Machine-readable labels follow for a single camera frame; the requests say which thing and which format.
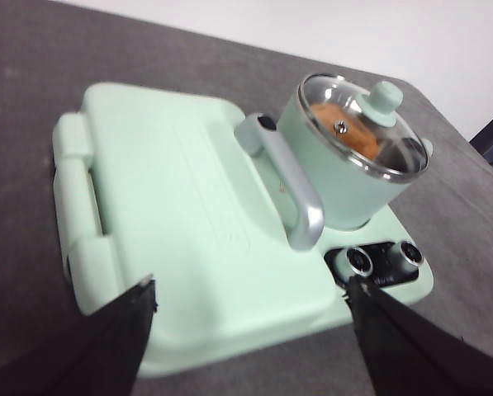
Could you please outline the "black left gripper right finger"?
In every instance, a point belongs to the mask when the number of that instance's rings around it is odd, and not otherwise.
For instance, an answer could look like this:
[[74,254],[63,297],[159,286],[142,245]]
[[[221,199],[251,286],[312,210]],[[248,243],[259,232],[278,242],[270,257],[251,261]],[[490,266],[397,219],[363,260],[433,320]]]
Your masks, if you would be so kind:
[[376,394],[493,395],[492,356],[360,276],[349,279],[346,303]]

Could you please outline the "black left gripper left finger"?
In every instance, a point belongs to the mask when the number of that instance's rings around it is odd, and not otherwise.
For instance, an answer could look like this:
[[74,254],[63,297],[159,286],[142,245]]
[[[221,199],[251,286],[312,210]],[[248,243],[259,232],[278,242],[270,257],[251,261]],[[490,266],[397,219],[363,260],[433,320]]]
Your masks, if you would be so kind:
[[0,368],[0,395],[128,395],[158,308],[146,276],[97,312]]

